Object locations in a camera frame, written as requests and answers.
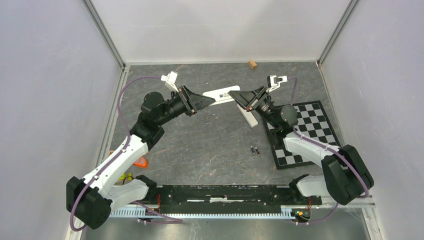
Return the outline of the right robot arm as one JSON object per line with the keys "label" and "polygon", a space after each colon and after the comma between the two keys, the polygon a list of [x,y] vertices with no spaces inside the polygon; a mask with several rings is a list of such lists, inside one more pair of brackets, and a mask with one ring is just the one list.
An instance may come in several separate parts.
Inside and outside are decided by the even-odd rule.
{"label": "right robot arm", "polygon": [[305,175],[291,182],[289,199],[302,204],[309,197],[331,197],[340,205],[370,195],[374,180],[359,152],[352,145],[343,147],[323,143],[296,130],[297,110],[291,104],[276,106],[265,86],[252,91],[229,91],[235,102],[247,112],[256,111],[273,128],[271,134],[285,149],[313,162],[322,175]]}

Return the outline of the white remote control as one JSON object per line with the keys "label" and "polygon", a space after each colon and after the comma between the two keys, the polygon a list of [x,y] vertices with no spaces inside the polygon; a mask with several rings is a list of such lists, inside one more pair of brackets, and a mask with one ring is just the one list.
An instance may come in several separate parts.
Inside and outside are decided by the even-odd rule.
{"label": "white remote control", "polygon": [[236,106],[251,128],[254,128],[258,125],[258,121],[256,120],[256,118],[254,117],[254,115],[251,112],[248,112],[247,110],[243,109],[238,104],[236,104]]}
{"label": "white remote control", "polygon": [[229,91],[240,91],[241,88],[239,85],[234,85],[230,87],[224,87],[216,90],[211,90],[202,93],[203,96],[213,98],[215,100],[210,106],[220,105],[228,102],[233,102],[234,99],[229,95]]}

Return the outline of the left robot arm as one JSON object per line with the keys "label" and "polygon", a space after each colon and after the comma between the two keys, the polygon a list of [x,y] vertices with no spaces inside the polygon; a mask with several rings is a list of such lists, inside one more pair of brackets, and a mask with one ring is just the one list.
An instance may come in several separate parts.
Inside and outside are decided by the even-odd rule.
{"label": "left robot arm", "polygon": [[153,203],[157,190],[143,180],[115,187],[118,178],[140,157],[148,153],[162,138],[163,125],[185,114],[193,116],[215,103],[213,97],[190,91],[184,85],[165,100],[157,91],[147,93],[141,112],[121,146],[94,170],[82,178],[73,176],[66,184],[66,208],[69,225],[75,231],[85,227],[96,229],[110,213],[133,202]]}

